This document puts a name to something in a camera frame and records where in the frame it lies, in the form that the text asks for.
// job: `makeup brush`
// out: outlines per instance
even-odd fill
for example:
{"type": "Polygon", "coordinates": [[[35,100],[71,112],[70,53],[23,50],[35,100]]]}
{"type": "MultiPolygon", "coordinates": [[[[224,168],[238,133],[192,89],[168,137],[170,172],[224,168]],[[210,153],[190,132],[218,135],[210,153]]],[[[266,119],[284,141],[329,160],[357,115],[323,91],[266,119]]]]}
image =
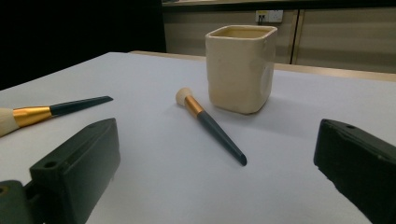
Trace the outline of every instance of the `makeup brush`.
{"type": "Polygon", "coordinates": [[[182,88],[176,94],[178,105],[185,106],[190,113],[209,131],[243,166],[248,164],[244,153],[236,146],[231,138],[220,126],[204,111],[192,96],[189,88],[182,88]]]}
{"type": "Polygon", "coordinates": [[[59,105],[29,106],[17,109],[0,108],[0,137],[44,119],[70,114],[112,100],[113,98],[109,96],[102,96],[59,105]]]}

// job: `cream ceramic container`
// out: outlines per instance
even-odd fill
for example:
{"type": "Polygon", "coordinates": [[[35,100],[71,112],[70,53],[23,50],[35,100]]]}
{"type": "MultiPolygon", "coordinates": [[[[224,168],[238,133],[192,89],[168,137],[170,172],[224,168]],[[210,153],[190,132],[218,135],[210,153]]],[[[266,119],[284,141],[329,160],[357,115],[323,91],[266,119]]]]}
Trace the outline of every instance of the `cream ceramic container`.
{"type": "Polygon", "coordinates": [[[271,93],[277,29],[232,25],[205,36],[210,102],[241,114],[259,111],[271,93]]]}

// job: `table surface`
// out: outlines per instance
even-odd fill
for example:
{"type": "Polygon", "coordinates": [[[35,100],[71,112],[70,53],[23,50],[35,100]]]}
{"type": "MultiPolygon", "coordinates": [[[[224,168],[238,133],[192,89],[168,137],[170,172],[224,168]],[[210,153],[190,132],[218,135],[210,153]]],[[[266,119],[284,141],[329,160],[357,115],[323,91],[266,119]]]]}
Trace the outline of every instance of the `table surface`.
{"type": "Polygon", "coordinates": [[[253,115],[210,104],[205,61],[108,53],[0,91],[0,105],[114,101],[0,138],[0,180],[29,168],[85,126],[115,118],[121,163],[87,223],[370,223],[313,163],[322,119],[355,125],[396,145],[396,83],[274,72],[253,115]],[[190,87],[247,156],[241,166],[175,95],[190,87]]]}

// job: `white bristles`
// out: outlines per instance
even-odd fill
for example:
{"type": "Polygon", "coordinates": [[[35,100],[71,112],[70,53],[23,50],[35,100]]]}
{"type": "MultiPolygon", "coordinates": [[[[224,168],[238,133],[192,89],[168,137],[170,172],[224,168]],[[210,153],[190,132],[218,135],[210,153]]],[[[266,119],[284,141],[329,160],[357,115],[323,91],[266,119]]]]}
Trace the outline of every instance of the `white bristles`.
{"type": "Polygon", "coordinates": [[[176,102],[178,105],[184,106],[184,99],[187,96],[192,95],[192,91],[189,88],[182,88],[176,94],[176,102]]]}
{"type": "Polygon", "coordinates": [[[0,108],[0,137],[20,128],[12,111],[13,109],[0,108]]]}

